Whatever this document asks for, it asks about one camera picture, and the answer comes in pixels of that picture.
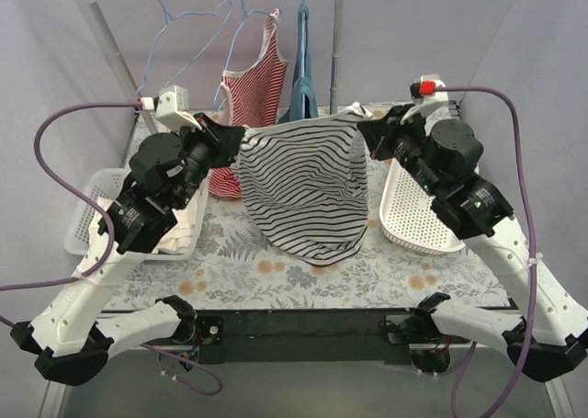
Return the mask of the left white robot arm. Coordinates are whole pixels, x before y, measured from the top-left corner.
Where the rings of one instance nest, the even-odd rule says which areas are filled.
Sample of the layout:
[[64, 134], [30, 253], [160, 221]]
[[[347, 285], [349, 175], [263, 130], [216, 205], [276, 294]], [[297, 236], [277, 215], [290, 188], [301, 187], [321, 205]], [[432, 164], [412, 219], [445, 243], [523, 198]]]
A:
[[45, 379], [80, 386], [132, 347], [164, 338], [183, 345], [194, 337], [197, 314], [177, 296], [131, 314], [98, 317], [113, 290], [176, 226], [175, 212], [187, 207], [209, 170], [236, 160], [243, 127], [222, 126], [202, 113], [188, 121], [140, 144], [119, 195], [108, 208], [96, 207], [100, 218], [73, 276], [43, 313], [12, 327], [12, 339], [35, 355]]

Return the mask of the black white striped tank top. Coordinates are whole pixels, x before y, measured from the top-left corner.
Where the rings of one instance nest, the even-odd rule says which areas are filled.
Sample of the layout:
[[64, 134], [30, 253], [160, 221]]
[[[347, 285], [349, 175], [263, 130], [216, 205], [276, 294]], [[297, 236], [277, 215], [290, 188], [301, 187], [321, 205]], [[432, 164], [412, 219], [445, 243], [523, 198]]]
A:
[[359, 103], [322, 118], [246, 130], [234, 167], [243, 204], [282, 252], [329, 266], [355, 255], [368, 229], [368, 160]]

